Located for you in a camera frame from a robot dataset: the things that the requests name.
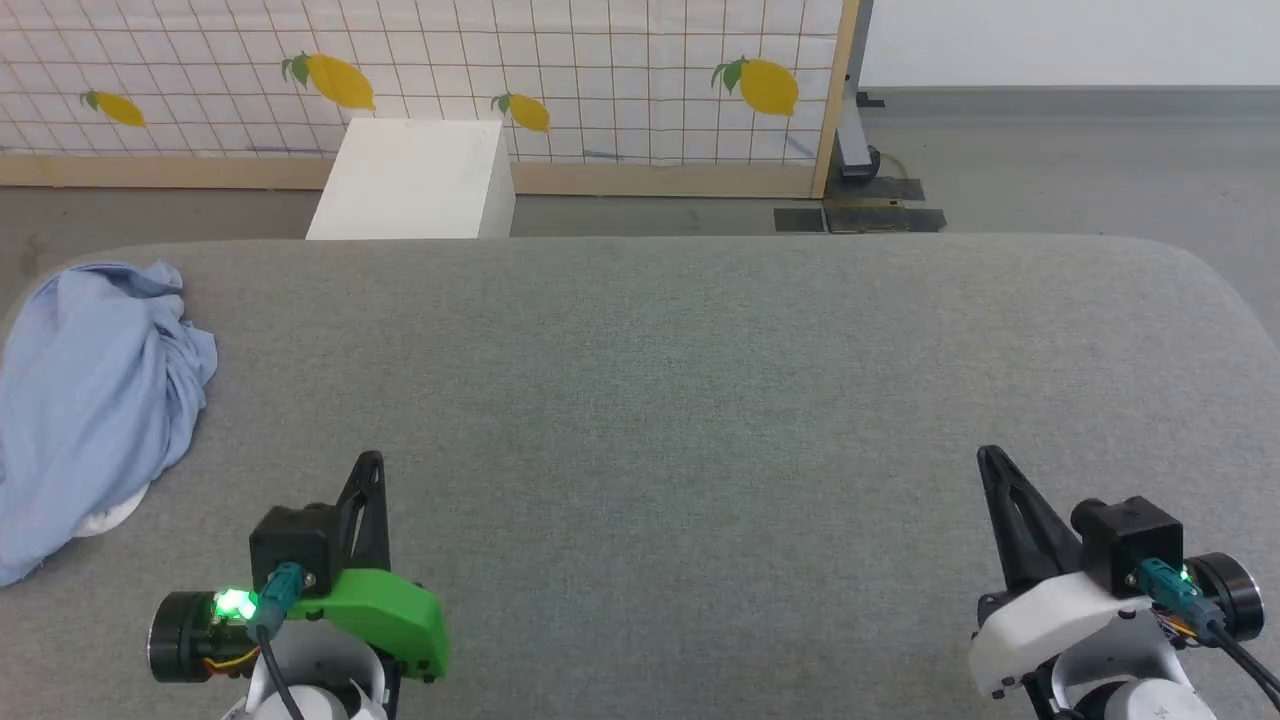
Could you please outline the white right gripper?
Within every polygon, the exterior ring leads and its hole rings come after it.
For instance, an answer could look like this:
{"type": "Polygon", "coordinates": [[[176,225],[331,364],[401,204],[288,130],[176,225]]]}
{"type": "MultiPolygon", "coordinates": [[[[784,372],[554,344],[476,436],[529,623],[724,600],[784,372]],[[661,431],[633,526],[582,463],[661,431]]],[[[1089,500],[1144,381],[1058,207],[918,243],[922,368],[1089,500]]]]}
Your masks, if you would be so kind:
{"type": "Polygon", "coordinates": [[[1005,688],[1005,679],[1019,682],[1121,611],[1149,609],[1151,598],[1117,598],[1079,571],[1079,537],[1001,447],[979,447],[977,464],[1006,588],[1028,591],[995,610],[972,641],[972,679],[989,696],[1005,688]]]}

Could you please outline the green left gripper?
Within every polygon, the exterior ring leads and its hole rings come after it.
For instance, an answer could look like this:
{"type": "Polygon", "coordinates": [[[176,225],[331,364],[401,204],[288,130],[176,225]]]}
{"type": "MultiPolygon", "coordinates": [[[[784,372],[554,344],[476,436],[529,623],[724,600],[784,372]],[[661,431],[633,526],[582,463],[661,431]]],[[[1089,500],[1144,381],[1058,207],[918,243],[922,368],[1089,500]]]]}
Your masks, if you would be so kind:
{"type": "Polygon", "coordinates": [[[433,592],[389,571],[387,477],[379,451],[361,452],[335,505],[344,570],[328,594],[298,600],[291,618],[328,620],[393,657],[407,676],[440,680],[451,664],[444,610],[433,592]]]}

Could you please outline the light blue garment white collar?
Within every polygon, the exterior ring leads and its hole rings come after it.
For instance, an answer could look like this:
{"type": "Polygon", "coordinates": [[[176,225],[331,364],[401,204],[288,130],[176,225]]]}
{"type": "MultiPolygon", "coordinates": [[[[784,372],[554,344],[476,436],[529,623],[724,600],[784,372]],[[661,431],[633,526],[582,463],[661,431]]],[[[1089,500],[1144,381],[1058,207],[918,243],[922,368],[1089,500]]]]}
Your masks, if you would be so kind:
{"type": "Polygon", "coordinates": [[[189,450],[218,369],[165,261],[86,263],[20,305],[0,352],[0,587],[128,519],[189,450]]]}

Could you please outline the grey fabric sofa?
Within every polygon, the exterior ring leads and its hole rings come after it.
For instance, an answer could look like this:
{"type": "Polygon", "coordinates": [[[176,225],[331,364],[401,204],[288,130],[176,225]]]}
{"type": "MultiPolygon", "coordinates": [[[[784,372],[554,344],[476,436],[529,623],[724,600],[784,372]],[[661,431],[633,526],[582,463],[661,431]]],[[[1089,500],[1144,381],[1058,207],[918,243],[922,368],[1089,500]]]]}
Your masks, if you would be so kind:
{"type": "Polygon", "coordinates": [[[1142,495],[1262,587],[1280,671],[1280,350],[1164,243],[1061,234],[238,240],[179,270],[218,372],[132,518],[0,589],[0,720],[218,720],[156,683],[178,589],[387,465],[436,593],[420,720],[1027,720],[966,667],[1002,583],[975,451],[1061,514],[1142,495]]]}

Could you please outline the white rectangular box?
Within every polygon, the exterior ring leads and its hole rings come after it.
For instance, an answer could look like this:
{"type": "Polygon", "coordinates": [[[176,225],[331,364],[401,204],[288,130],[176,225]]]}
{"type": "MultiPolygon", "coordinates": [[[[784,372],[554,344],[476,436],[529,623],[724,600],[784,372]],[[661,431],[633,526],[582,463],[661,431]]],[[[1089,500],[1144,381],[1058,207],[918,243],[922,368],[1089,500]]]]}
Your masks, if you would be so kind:
{"type": "Polygon", "coordinates": [[[305,238],[506,238],[515,206],[500,122],[356,118],[305,238]]]}

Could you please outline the grey metal board stand leg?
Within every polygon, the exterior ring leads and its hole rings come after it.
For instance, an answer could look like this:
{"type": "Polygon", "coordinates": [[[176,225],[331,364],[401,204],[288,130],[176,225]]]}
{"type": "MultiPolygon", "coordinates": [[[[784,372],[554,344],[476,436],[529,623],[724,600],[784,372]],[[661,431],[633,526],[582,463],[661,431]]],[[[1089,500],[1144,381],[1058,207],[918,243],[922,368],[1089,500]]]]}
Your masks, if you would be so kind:
{"type": "Polygon", "coordinates": [[[867,140],[861,109],[869,97],[861,90],[861,69],[867,53],[874,0],[858,0],[858,14],[844,82],[842,114],[835,133],[835,165],[842,181],[867,184],[881,173],[881,151],[867,140]]]}

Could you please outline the lemon print partition panel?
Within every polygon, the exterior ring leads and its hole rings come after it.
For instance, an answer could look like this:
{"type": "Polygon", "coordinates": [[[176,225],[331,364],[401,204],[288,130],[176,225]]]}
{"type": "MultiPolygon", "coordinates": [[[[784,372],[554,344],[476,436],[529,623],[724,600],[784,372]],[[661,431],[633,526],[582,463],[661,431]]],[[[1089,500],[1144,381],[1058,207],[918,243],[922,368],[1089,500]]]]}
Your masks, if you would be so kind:
{"type": "Polygon", "coordinates": [[[815,199],[870,0],[0,0],[0,186],[316,190],[498,120],[521,193],[815,199]]]}

